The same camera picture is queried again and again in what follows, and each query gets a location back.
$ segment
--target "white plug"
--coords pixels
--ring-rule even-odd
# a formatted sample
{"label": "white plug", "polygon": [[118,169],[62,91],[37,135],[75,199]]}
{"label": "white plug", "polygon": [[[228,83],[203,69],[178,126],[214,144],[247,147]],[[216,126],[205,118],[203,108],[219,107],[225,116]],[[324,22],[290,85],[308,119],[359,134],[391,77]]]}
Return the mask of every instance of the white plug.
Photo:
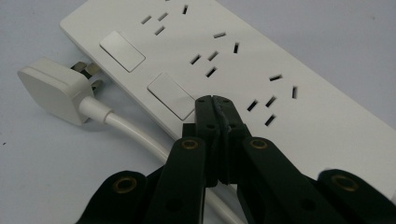
{"label": "white plug", "polygon": [[22,68],[18,76],[46,111],[76,125],[88,119],[78,111],[84,98],[93,97],[91,84],[82,74],[42,58]]}

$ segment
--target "black plastic part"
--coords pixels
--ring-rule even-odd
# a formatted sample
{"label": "black plastic part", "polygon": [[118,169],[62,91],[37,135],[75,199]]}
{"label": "black plastic part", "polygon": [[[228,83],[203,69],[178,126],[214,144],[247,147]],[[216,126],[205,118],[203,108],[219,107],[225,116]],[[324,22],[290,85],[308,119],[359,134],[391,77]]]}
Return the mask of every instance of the black plastic part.
{"label": "black plastic part", "polygon": [[112,175],[92,196],[77,224],[137,223],[147,184],[137,172]]}
{"label": "black plastic part", "polygon": [[252,223],[346,223],[269,140],[243,142],[238,198]]}
{"label": "black plastic part", "polygon": [[218,180],[226,185],[237,183],[241,143],[250,133],[232,101],[210,95],[196,100],[195,124],[185,124],[183,136],[196,136],[206,142],[207,187],[215,187]]}
{"label": "black plastic part", "polygon": [[350,223],[396,223],[396,206],[351,173],[324,171],[319,175],[318,188]]}
{"label": "black plastic part", "polygon": [[205,201],[205,142],[177,140],[143,223],[202,223]]}

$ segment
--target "power strip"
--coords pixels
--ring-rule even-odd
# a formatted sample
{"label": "power strip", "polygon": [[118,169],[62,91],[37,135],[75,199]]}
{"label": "power strip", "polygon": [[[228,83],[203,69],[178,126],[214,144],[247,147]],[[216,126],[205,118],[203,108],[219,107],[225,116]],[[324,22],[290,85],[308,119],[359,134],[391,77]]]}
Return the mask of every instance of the power strip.
{"label": "power strip", "polygon": [[313,178],[359,175],[387,197],[396,132],[214,0],[91,0],[66,34],[175,139],[194,100],[231,99],[253,135]]}

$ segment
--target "white surface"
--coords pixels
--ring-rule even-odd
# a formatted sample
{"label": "white surface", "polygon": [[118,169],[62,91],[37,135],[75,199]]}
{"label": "white surface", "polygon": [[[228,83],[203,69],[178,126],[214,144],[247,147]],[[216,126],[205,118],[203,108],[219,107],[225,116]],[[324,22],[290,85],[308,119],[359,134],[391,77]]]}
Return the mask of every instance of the white surface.
{"label": "white surface", "polygon": [[[17,77],[19,69],[42,56],[65,65],[83,59],[59,28],[82,3],[4,1],[0,6],[0,223],[73,223],[108,176],[125,169],[147,175],[160,166],[122,133],[93,122],[80,129],[45,113]],[[394,1],[221,3],[396,128]],[[171,146],[135,102],[106,83],[100,99]],[[371,169],[365,160],[349,160]],[[381,175],[394,179],[393,170]],[[208,215],[206,221],[218,221]]]}

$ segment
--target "white switch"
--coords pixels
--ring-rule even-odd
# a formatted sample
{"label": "white switch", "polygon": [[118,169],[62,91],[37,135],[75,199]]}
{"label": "white switch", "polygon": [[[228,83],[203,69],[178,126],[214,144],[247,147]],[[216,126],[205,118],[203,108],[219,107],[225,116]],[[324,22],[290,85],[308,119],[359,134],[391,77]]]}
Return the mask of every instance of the white switch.
{"label": "white switch", "polygon": [[194,99],[166,73],[160,74],[151,82],[148,90],[181,120],[186,119],[194,110]]}
{"label": "white switch", "polygon": [[113,57],[125,70],[132,72],[146,58],[117,31],[111,32],[100,42],[100,47]]}

